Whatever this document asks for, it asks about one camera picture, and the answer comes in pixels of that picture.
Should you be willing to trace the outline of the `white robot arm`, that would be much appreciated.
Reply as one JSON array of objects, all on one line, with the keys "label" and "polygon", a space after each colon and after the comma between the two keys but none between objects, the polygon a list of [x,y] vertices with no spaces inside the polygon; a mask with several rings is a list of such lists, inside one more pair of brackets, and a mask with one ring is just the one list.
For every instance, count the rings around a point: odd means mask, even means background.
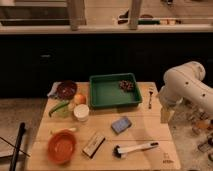
[{"label": "white robot arm", "polygon": [[162,123],[169,122],[183,99],[213,115],[213,88],[202,82],[205,74],[203,65],[196,61],[172,67],[164,73],[164,85],[157,95],[162,105]]}]

